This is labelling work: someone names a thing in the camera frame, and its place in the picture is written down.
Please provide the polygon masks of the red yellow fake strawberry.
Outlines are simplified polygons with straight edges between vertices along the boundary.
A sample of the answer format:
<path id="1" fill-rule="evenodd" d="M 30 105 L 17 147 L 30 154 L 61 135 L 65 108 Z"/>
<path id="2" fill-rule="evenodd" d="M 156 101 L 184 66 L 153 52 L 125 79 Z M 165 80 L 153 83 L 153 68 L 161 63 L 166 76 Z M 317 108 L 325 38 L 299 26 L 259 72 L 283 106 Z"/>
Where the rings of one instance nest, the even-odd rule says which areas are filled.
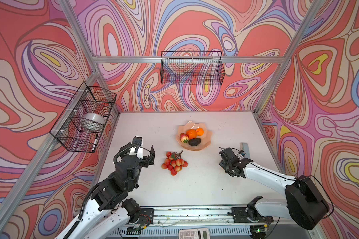
<path id="1" fill-rule="evenodd" d="M 181 133 L 180 134 L 180 141 L 183 142 L 183 143 L 188 143 L 188 141 L 189 141 L 188 135 L 185 134 L 185 133 Z"/>

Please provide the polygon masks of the dark fake avocado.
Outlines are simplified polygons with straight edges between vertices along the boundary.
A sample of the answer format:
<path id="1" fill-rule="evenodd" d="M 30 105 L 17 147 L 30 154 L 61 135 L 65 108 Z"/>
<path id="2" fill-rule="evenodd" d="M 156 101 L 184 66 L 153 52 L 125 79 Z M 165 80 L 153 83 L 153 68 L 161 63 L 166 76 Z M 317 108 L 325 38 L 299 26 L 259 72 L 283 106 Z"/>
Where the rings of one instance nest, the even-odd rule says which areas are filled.
<path id="1" fill-rule="evenodd" d="M 188 141 L 188 144 L 193 147 L 200 145 L 200 143 L 201 143 L 201 138 L 193 138 Z"/>

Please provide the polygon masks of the small orange fake tangerine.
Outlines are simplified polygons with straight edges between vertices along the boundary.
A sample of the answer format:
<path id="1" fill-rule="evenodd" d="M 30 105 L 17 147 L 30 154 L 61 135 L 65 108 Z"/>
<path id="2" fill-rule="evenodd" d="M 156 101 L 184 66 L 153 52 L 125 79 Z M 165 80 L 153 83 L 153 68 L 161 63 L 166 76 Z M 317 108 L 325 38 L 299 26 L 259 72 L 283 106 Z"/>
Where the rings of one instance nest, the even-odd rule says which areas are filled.
<path id="1" fill-rule="evenodd" d="M 195 131 L 196 131 L 197 136 L 203 136 L 203 134 L 204 134 L 203 128 L 199 127 Z"/>

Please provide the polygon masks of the large orange fake fruit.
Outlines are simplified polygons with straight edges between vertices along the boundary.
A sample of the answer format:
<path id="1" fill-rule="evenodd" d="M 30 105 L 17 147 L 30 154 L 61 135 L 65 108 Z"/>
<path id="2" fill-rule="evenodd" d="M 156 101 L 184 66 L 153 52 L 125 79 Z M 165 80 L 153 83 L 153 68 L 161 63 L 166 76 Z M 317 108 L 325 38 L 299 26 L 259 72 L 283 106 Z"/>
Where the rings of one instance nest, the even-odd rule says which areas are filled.
<path id="1" fill-rule="evenodd" d="M 186 134 L 188 135 L 189 139 L 197 138 L 195 129 L 189 129 Z"/>

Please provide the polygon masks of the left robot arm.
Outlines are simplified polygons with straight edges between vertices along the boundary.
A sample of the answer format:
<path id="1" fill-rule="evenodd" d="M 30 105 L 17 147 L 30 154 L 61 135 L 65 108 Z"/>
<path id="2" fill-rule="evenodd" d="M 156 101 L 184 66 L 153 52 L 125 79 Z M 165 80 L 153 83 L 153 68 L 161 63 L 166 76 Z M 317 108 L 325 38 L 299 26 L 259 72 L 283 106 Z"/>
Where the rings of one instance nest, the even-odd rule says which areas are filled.
<path id="1" fill-rule="evenodd" d="M 136 136 L 113 158 L 115 170 L 87 193 L 78 215 L 58 239 L 105 239 L 124 226 L 141 231 L 153 222 L 153 209 L 142 209 L 128 194 L 139 187 L 142 168 L 154 164 L 155 151 L 143 155 L 143 139 Z"/>

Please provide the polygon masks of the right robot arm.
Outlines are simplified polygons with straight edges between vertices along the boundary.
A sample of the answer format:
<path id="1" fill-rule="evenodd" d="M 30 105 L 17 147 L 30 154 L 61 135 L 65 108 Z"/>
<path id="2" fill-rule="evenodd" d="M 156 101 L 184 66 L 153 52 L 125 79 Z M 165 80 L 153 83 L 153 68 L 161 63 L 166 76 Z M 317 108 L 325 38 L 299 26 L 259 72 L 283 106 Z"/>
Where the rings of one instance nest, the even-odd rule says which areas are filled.
<path id="1" fill-rule="evenodd" d="M 334 212 L 331 199 L 324 198 L 313 176 L 293 177 L 275 172 L 247 158 L 243 150 L 231 147 L 221 148 L 219 155 L 219 165 L 229 176 L 258 182 L 283 197 L 282 200 L 266 200 L 257 196 L 242 212 L 232 210 L 231 215 L 236 220 L 257 223 L 272 217 L 284 218 L 310 231 Z"/>

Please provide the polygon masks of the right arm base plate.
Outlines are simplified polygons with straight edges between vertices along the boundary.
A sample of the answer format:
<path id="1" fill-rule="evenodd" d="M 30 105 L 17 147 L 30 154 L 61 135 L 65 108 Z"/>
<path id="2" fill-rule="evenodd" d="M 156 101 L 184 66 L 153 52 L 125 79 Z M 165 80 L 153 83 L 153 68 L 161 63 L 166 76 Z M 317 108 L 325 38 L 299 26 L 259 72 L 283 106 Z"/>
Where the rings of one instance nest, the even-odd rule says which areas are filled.
<path id="1" fill-rule="evenodd" d="M 233 217 L 235 223 L 271 224 L 274 222 L 272 217 L 261 216 L 255 207 L 233 207 L 227 214 Z"/>

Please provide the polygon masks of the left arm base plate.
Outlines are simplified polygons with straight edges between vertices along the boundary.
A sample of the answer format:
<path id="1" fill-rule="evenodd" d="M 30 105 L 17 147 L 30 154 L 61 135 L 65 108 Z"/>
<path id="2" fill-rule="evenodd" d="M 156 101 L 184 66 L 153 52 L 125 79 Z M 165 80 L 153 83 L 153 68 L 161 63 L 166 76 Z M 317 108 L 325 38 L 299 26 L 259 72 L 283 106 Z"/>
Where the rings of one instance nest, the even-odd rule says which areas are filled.
<path id="1" fill-rule="evenodd" d="M 136 213 L 128 222 L 129 227 L 143 228 L 151 225 L 154 222 L 154 209 L 142 208 Z"/>

